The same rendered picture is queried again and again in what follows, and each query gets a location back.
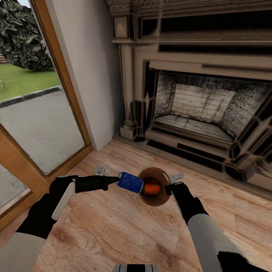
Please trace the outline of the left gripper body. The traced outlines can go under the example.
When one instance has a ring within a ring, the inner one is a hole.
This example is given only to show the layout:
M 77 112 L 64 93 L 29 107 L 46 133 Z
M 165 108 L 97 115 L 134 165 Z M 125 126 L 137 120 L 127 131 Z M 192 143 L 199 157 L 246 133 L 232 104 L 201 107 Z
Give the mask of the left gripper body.
M 103 189 L 104 191 L 108 190 L 108 177 L 103 175 L 103 176 L 87 176 L 88 179 L 88 191 L 94 191 L 94 190 L 99 190 Z

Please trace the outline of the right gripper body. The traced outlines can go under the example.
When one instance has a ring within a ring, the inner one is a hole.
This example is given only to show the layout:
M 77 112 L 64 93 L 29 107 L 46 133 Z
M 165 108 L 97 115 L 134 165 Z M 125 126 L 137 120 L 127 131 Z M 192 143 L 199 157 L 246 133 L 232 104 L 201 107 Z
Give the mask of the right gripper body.
M 165 191 L 166 191 L 166 193 L 167 193 L 167 196 L 172 195 L 172 194 L 171 194 L 171 189 L 172 189 L 173 185 L 174 185 L 174 184 L 165 186 Z

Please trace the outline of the trash can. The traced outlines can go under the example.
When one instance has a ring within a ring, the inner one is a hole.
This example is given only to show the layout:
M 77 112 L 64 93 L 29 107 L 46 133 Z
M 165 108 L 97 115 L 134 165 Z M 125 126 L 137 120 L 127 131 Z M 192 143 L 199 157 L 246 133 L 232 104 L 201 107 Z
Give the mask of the trash can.
M 169 175 L 164 170 L 157 167 L 148 167 L 140 172 L 138 178 L 142 179 L 144 183 L 151 179 L 156 179 L 158 185 L 161 188 L 161 193 L 158 195 L 145 194 L 142 193 L 142 191 L 140 193 L 137 193 L 139 198 L 146 205 L 151 207 L 159 207 L 163 206 L 169 201 L 171 195 L 167 196 L 165 186 L 171 185 L 171 181 L 169 179 Z

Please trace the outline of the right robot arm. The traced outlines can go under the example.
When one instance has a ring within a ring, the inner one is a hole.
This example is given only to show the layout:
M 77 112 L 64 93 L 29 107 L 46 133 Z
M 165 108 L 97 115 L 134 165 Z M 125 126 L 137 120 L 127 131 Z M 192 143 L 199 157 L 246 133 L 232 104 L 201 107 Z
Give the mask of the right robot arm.
M 185 220 L 202 272 L 268 272 L 253 266 L 246 256 L 232 243 L 205 211 L 200 199 L 193 197 L 177 173 L 169 176 L 171 185 L 165 186 L 167 196 L 172 195 Z

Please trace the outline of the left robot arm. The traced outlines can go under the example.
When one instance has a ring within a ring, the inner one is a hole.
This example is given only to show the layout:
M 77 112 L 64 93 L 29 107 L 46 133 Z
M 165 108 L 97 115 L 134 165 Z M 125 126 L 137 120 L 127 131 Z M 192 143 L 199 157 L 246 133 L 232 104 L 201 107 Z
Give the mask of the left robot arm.
M 29 210 L 29 215 L 16 233 L 0 251 L 0 272 L 31 272 L 53 225 L 61 216 L 71 195 L 103 189 L 119 182 L 120 178 L 108 178 L 103 175 L 109 169 L 98 165 L 94 175 L 78 177 L 58 176 L 42 199 Z

